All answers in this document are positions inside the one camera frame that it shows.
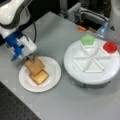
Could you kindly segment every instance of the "black cable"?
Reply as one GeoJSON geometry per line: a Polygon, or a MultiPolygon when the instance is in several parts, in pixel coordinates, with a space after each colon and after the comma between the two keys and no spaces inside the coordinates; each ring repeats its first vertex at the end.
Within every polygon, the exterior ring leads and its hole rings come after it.
{"type": "Polygon", "coordinates": [[[26,39],[27,39],[27,41],[29,42],[29,39],[28,39],[28,37],[27,37],[25,34],[23,34],[23,36],[25,36],[25,37],[26,37],[26,39]]]}
{"type": "Polygon", "coordinates": [[[30,18],[31,18],[31,20],[32,20],[32,22],[33,22],[33,25],[34,25],[35,38],[34,38],[33,42],[35,43],[35,42],[36,42],[36,38],[37,38],[37,27],[36,27],[35,21],[34,21],[34,19],[33,19],[33,17],[32,17],[32,15],[31,15],[30,12],[29,12],[29,14],[30,14],[30,18]]]}
{"type": "Polygon", "coordinates": [[[83,12],[83,13],[84,13],[84,12],[87,12],[87,13],[94,14],[94,15],[96,15],[96,16],[98,16],[98,17],[100,17],[100,18],[104,19],[104,21],[108,22],[108,20],[107,20],[107,19],[105,19],[105,17],[103,17],[103,16],[101,16],[101,15],[98,15],[98,14],[96,14],[96,13],[94,13],[94,12],[87,11],[87,10],[81,10],[80,12],[83,12]]]}

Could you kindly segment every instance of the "grey table surface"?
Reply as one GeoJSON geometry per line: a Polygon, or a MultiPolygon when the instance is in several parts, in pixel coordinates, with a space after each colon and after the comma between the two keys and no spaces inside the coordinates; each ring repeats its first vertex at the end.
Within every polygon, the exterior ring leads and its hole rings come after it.
{"type": "MultiPolygon", "coordinates": [[[[52,57],[58,61],[62,70],[60,82],[53,89],[43,93],[25,90],[18,77],[24,61],[11,62],[12,55],[4,45],[0,47],[1,82],[42,120],[119,119],[120,74],[102,89],[87,90],[76,86],[64,68],[66,49],[86,33],[79,31],[75,24],[51,12],[39,19],[36,25],[38,49],[34,54],[52,57]]],[[[33,39],[33,26],[25,29],[24,33],[33,39]]]]}

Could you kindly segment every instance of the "bread slice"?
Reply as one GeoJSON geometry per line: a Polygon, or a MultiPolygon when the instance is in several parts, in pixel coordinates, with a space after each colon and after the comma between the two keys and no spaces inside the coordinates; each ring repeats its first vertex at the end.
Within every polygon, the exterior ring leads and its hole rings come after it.
{"type": "Polygon", "coordinates": [[[44,70],[38,73],[36,76],[29,76],[37,85],[40,85],[49,77],[49,75],[44,70]]]}
{"type": "Polygon", "coordinates": [[[44,69],[44,64],[41,60],[39,60],[38,56],[34,56],[34,62],[31,62],[30,60],[27,60],[25,62],[25,66],[30,71],[31,76],[36,76],[38,73],[40,73],[44,69]]]}
{"type": "Polygon", "coordinates": [[[44,71],[44,64],[39,60],[38,56],[34,56],[34,62],[27,60],[25,66],[30,71],[29,77],[37,84],[40,85],[44,82],[49,75],[44,71]]]}

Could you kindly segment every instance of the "white circular container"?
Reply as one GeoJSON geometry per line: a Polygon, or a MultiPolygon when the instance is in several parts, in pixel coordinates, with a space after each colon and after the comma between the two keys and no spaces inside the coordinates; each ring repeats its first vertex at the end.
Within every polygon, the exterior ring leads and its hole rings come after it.
{"type": "Polygon", "coordinates": [[[112,80],[120,69],[118,51],[108,54],[105,41],[95,39],[92,46],[83,46],[81,40],[73,43],[64,56],[64,66],[68,74],[77,82],[101,85],[112,80]]]}
{"type": "Polygon", "coordinates": [[[39,57],[39,59],[45,65],[44,70],[49,74],[49,77],[40,85],[36,85],[29,77],[30,72],[25,66],[23,66],[19,72],[19,81],[21,85],[31,92],[45,92],[50,90],[57,85],[61,77],[61,68],[57,61],[49,57],[39,57]]]}

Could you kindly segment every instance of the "green block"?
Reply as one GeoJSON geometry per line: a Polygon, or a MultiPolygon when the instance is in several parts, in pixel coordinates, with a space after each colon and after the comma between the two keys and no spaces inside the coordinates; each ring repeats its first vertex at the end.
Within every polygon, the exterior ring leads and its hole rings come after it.
{"type": "Polygon", "coordinates": [[[95,38],[89,34],[85,35],[81,39],[83,45],[93,45],[95,38]]]}

